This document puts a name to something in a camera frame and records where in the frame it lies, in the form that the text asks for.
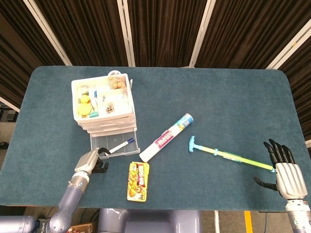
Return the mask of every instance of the black curtain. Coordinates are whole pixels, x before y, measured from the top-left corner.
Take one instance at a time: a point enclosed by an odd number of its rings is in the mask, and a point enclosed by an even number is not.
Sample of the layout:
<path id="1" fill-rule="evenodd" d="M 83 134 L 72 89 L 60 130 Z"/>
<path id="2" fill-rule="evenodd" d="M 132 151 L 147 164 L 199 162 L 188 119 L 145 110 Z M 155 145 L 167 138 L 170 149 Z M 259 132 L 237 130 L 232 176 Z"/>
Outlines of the black curtain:
<path id="1" fill-rule="evenodd" d="M 116 0 L 35 0 L 74 66 L 127 66 Z"/>
<path id="2" fill-rule="evenodd" d="M 306 140 L 311 139 L 311 37 L 279 68 L 288 77 Z"/>
<path id="3" fill-rule="evenodd" d="M 218 0 L 195 67 L 265 69 L 310 18 L 310 0 Z"/>
<path id="4" fill-rule="evenodd" d="M 20 107 L 39 66 L 64 63 L 23 1 L 0 1 L 0 96 Z"/>
<path id="5" fill-rule="evenodd" d="M 129 0 L 137 67 L 190 63 L 206 0 Z"/>

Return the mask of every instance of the metal robot arm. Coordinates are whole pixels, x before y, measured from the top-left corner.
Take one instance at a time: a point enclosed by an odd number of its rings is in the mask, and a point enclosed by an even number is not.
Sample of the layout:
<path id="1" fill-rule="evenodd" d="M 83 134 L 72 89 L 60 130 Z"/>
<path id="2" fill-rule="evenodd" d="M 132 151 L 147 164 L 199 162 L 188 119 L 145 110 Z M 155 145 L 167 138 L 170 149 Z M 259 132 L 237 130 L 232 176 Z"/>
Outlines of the metal robot arm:
<path id="1" fill-rule="evenodd" d="M 257 184 L 264 188 L 279 191 L 287 200 L 286 211 L 294 233 L 311 233 L 311 211 L 303 198 L 308 194 L 301 170 L 295 164 L 292 152 L 285 146 L 269 139 L 264 142 L 273 167 L 276 170 L 276 184 L 265 183 L 254 177 Z"/>
<path id="2" fill-rule="evenodd" d="M 104 173 L 108 163 L 103 162 L 99 154 L 108 152 L 107 149 L 92 150 L 84 154 L 76 168 L 75 174 L 69 181 L 65 193 L 58 204 L 58 211 L 47 224 L 40 224 L 32 216 L 0 216 L 0 233 L 65 233 L 71 226 L 71 216 L 76 210 L 79 200 L 84 193 L 92 173 Z"/>

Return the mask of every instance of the yellow snack box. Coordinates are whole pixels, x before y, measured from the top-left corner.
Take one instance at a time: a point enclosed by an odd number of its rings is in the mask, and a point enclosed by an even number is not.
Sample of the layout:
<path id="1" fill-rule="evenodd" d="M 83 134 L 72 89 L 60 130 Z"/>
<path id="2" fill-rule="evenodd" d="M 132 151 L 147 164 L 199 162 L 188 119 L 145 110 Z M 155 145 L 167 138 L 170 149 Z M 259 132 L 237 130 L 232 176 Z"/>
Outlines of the yellow snack box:
<path id="1" fill-rule="evenodd" d="M 145 202 L 147 200 L 147 185 L 149 164 L 131 162 L 128 172 L 127 199 Z"/>

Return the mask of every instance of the green felt tablecloth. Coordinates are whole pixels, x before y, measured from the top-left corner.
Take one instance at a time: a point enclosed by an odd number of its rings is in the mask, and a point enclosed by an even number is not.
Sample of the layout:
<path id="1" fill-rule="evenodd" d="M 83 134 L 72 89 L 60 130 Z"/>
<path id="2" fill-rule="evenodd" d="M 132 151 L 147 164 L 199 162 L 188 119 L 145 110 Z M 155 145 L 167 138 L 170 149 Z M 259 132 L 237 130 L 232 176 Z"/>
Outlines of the green felt tablecloth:
<path id="1" fill-rule="evenodd" d="M 196 150 L 188 141 L 270 164 L 269 138 L 287 145 L 311 188 L 311 161 L 286 76 L 279 70 L 130 67 L 39 67 L 31 78 L 0 172 L 1 205 L 55 206 L 90 150 L 89 134 L 73 119 L 71 81 L 107 75 L 133 79 L 137 138 L 144 150 L 185 113 L 194 122 L 149 162 L 145 203 L 126 200 L 129 164 L 110 158 L 92 174 L 81 207 L 285 211 L 277 192 L 253 181 L 275 174 Z"/>

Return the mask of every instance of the cardboard box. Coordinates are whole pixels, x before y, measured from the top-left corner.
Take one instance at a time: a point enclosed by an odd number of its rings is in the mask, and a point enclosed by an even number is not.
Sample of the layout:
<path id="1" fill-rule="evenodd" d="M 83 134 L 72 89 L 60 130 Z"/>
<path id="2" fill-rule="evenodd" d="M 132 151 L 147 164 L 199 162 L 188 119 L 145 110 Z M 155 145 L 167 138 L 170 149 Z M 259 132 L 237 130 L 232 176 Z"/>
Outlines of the cardboard box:
<path id="1" fill-rule="evenodd" d="M 87 223 L 76 226 L 71 226 L 67 233 L 96 233 L 96 223 Z"/>

